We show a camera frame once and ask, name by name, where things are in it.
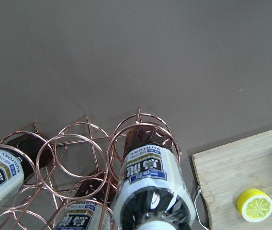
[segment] wooden board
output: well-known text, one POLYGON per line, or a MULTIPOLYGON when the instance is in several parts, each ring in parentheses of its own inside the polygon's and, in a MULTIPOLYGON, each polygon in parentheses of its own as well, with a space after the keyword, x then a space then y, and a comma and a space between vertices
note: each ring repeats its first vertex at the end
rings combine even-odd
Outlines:
POLYGON ((272 130, 192 159, 212 230, 272 230, 272 213, 265 221, 249 223, 236 209, 238 196, 249 188, 261 189, 272 199, 272 130))

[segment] yellow lemon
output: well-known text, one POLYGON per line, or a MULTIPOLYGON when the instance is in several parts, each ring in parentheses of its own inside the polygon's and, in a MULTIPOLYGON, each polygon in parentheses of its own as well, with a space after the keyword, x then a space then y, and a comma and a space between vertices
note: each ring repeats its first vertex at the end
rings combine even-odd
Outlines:
POLYGON ((260 222, 272 212, 272 200, 263 191, 252 188, 238 197, 237 209, 249 222, 260 222))

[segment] brown glass bottle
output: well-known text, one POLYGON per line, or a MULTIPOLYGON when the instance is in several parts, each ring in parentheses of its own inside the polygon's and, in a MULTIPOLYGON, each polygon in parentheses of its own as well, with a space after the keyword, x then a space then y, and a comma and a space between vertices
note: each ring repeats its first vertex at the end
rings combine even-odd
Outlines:
POLYGON ((122 230, 190 229, 195 210, 171 143, 153 126, 139 125, 128 132, 113 207, 122 230))
MULTIPOLYGON (((40 139, 39 137, 34 136, 34 135, 25 133, 17 138, 14 138, 12 140, 4 142, 4 144, 16 147, 17 149, 21 150, 27 156, 29 156, 29 158, 31 158, 31 160, 35 164, 39 150, 47 141, 47 137, 44 136, 43 134, 41 134, 41 133, 35 133, 35 134, 42 137, 43 140, 40 139)), ((32 177, 32 175, 34 173, 30 163, 26 160, 25 157, 23 157, 19 153, 14 152, 12 150, 8 150, 8 151, 12 155, 17 157, 19 159, 19 161, 21 162, 21 166, 22 166, 23 174, 24 174, 24 182, 27 182, 32 177)), ((50 163, 52 158, 53 158, 53 155, 52 155, 51 149, 49 147, 44 148, 44 150, 42 151, 42 153, 40 155, 40 159, 39 159, 40 168, 43 168, 48 163, 50 163)))
MULTIPOLYGON (((89 175, 94 175, 98 171, 94 171, 89 175)), ((103 173, 100 173, 96 178, 88 179, 84 181, 78 191, 75 194, 75 197, 81 197, 88 195, 94 192, 101 184, 104 177, 103 173)), ((65 230, 65 229, 84 229, 84 230, 97 230, 100 218, 102 214, 102 206, 92 202, 90 200, 96 200, 99 202, 104 202, 106 190, 107 190, 108 181, 105 182, 102 189, 94 194, 87 200, 80 200, 79 202, 71 205, 66 211, 61 219, 61 221, 54 228, 55 230, 65 230)), ((107 199, 107 206, 110 207, 116 193, 116 183, 111 181, 111 186, 109 190, 109 195, 107 199)), ((108 211, 105 212, 103 218, 103 230, 110 229, 110 215, 108 211)))
MULTIPOLYGON (((4 142, 4 144, 21 150, 35 163, 37 154, 46 140, 46 137, 40 133, 36 133, 36 135, 41 136, 42 139, 25 133, 4 142)), ((46 166, 52 158, 51 149, 46 148, 41 155, 40 166, 46 166)), ((23 155, 9 148, 0 147, 0 206, 15 195, 33 173, 33 168, 23 155)))

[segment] white bottle cap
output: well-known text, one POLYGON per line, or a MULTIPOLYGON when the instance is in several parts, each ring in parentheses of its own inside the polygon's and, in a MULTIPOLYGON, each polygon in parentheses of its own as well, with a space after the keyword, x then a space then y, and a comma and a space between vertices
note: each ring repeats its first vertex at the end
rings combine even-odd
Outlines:
POLYGON ((161 220, 154 220, 144 223, 137 230, 176 230, 175 227, 161 220))

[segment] gray surface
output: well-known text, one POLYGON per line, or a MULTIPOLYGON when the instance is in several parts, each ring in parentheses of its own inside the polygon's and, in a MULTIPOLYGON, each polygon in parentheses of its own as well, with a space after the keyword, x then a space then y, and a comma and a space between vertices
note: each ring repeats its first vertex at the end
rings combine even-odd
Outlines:
POLYGON ((193 193, 188 156, 272 129, 272 1, 0 2, 0 137, 83 114, 111 133, 138 106, 193 193))

